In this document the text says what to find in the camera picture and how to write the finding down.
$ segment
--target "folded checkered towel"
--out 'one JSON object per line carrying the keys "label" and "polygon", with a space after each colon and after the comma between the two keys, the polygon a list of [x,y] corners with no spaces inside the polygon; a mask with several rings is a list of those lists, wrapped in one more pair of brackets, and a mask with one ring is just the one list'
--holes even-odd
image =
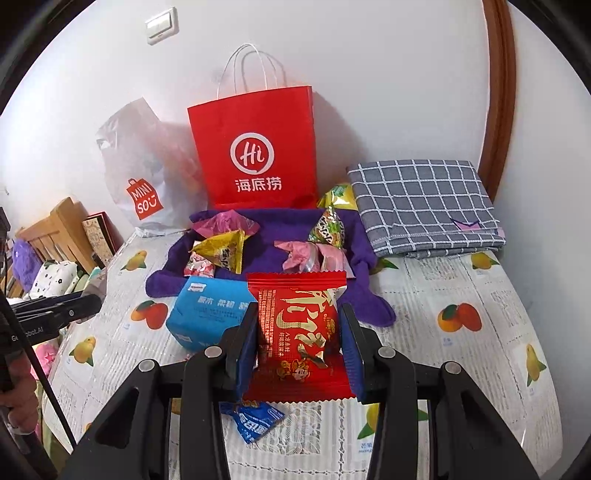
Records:
{"label": "folded checkered towel", "polygon": [[491,200],[468,161],[380,161],[347,171],[379,257],[424,258],[505,245]]}

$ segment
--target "white wall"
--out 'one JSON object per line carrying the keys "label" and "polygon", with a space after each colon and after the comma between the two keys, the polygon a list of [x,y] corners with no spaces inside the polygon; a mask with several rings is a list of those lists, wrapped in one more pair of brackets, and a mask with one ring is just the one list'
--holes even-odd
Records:
{"label": "white wall", "polygon": [[518,91],[495,201],[502,265],[540,338],[562,418],[558,478],[591,433],[591,96],[554,44],[512,9]]}
{"label": "white wall", "polygon": [[[480,1],[171,2],[96,0],[27,73],[0,116],[0,202],[14,228],[73,195],[128,236],[103,183],[96,130],[143,96],[191,145],[187,107],[215,97],[221,68],[245,41],[278,59],[288,84],[313,86],[322,190],[357,161],[478,163],[488,104]],[[149,46],[144,21],[170,6],[180,32]],[[260,87],[256,67],[249,56]]]}

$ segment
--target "pink plush toy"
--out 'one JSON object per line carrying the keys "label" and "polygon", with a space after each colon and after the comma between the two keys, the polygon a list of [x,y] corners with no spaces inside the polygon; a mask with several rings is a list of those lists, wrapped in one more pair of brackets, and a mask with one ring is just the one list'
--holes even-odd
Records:
{"label": "pink plush toy", "polygon": [[[53,361],[56,359],[57,350],[58,350],[57,340],[55,340],[55,339],[49,340],[48,342],[44,342],[39,345],[35,345],[34,349],[35,349],[35,354],[37,355],[37,358],[39,359],[39,363],[41,364],[41,367],[43,369],[43,373],[45,373],[45,375],[48,376],[49,372],[51,371],[51,366],[53,365]],[[33,375],[35,380],[39,380],[37,378],[37,374],[35,373],[35,371],[33,370],[32,367],[31,367],[31,374]]]}

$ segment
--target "light switch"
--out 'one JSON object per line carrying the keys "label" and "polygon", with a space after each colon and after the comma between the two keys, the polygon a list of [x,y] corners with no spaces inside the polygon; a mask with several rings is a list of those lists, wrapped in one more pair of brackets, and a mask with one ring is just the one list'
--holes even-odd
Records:
{"label": "light switch", "polygon": [[177,32],[177,9],[174,7],[146,20],[146,37],[150,45],[154,45]]}

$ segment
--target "hi logo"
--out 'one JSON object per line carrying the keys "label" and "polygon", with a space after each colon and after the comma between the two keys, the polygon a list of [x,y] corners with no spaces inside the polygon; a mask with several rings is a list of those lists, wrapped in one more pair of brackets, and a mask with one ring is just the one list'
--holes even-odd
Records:
{"label": "hi logo", "polygon": [[260,175],[273,165],[275,152],[268,138],[261,134],[238,135],[230,147],[234,166],[243,173]]}

